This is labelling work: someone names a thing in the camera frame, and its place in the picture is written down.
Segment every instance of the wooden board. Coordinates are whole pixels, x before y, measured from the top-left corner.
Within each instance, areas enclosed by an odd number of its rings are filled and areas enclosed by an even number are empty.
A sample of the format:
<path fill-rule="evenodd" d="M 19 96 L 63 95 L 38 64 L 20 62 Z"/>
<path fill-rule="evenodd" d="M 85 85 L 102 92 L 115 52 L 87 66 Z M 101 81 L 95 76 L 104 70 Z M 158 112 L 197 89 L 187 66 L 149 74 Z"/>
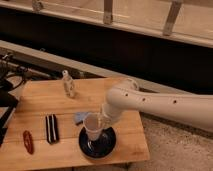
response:
<path fill-rule="evenodd" d="M 78 145 L 82 125 L 73 121 L 77 111 L 99 112 L 105 92 L 122 78 L 75 80 L 76 98 L 66 97 L 61 80 L 28 82 L 0 148 L 0 170 L 32 170 L 83 165 L 113 164 L 149 159 L 149 151 L 137 111 L 125 111 L 113 125 L 117 142 L 113 151 L 102 159 L 86 157 Z M 60 142 L 46 141 L 45 115 L 58 118 Z M 27 153 L 22 133 L 29 130 L 35 152 Z"/>

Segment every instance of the paper cup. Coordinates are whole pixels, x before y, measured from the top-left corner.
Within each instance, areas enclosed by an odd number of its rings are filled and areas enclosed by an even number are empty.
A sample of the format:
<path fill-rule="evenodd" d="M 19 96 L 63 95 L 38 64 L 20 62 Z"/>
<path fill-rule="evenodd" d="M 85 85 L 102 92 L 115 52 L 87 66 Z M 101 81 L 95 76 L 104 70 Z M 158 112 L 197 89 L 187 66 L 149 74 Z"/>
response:
<path fill-rule="evenodd" d="M 98 114 L 91 113 L 83 121 L 89 140 L 96 141 L 102 132 L 102 126 L 99 124 Z"/>

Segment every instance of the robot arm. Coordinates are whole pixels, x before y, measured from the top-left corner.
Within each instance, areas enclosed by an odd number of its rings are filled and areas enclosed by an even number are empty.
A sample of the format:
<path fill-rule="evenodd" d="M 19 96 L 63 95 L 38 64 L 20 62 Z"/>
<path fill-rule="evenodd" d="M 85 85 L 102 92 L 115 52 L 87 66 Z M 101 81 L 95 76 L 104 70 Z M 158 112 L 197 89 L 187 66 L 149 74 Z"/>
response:
<path fill-rule="evenodd" d="M 145 93 L 131 79 L 112 87 L 106 94 L 101 115 L 108 125 L 119 120 L 124 110 L 139 110 L 213 132 L 213 96 Z"/>

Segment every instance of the red object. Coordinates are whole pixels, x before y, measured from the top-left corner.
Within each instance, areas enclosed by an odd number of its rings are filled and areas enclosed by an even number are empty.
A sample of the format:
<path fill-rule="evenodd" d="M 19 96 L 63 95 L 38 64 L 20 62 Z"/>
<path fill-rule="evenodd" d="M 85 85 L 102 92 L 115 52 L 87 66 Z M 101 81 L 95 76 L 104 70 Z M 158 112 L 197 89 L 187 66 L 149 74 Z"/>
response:
<path fill-rule="evenodd" d="M 24 131 L 23 139 L 24 139 L 24 146 L 27 149 L 28 153 L 33 154 L 34 146 L 31 133 L 29 131 Z"/>

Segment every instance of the dark blue plate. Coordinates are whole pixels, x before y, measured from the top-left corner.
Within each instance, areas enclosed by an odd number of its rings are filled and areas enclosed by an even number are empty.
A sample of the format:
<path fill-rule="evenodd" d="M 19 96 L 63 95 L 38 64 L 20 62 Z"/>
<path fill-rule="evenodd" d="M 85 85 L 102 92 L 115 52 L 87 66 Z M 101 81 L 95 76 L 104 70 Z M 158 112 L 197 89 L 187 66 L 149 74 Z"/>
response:
<path fill-rule="evenodd" d="M 84 154 L 92 158 L 102 158 L 108 155 L 116 143 L 116 135 L 110 127 L 102 131 L 96 141 L 90 141 L 87 137 L 85 128 L 82 128 L 79 135 L 79 145 Z"/>

